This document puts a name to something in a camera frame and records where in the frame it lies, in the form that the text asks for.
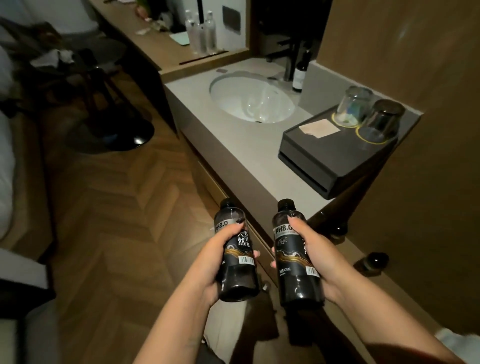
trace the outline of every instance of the wooden floor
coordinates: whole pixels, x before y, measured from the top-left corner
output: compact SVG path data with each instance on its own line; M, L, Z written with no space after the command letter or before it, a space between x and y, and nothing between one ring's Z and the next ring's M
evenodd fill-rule
M65 135L86 116L78 101L42 121L63 363L131 363L213 234L217 206L198 195L176 135L127 75L114 81L152 113L155 135L146 145L98 155L71 150Z

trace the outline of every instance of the beige card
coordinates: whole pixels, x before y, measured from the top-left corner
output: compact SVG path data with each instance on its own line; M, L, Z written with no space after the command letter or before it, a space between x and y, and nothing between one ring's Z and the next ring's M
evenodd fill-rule
M321 119L309 124L299 126L305 134L313 135L316 138L322 138L324 136L339 132L335 125L333 125L328 119Z

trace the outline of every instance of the person's right hand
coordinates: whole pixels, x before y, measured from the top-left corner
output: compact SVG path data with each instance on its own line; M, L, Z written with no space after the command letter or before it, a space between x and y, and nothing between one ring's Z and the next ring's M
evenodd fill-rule
M330 240L317 234L307 223L299 218L288 217L291 227L305 240L305 247L315 269L322 276L325 297L337 303L341 297L342 283L355 274L353 267L335 248Z

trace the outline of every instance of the faucet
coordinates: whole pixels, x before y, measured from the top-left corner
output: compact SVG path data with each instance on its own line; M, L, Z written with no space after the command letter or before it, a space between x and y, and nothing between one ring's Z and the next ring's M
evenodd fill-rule
M278 52L267 54L266 60L267 62L271 63L273 62L273 60L286 57L287 65L285 67L283 80L287 82L293 81L293 73L295 72L295 62L297 61L297 57L300 49L300 40L290 38L290 39L281 40L277 42L277 44L279 46L288 45L288 48L284 50L279 50Z

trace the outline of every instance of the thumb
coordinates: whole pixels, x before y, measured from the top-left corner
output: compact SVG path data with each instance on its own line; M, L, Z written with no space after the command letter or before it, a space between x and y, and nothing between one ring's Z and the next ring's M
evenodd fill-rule
M229 224L219 230L212 238L212 241L214 242L215 245L221 245L225 244L228 239L230 239L232 236L237 235L240 230L243 227L243 222L238 224Z
M305 240L305 242L313 241L318 234L307 225L305 221L300 218L291 218L288 216L288 222L290 226Z

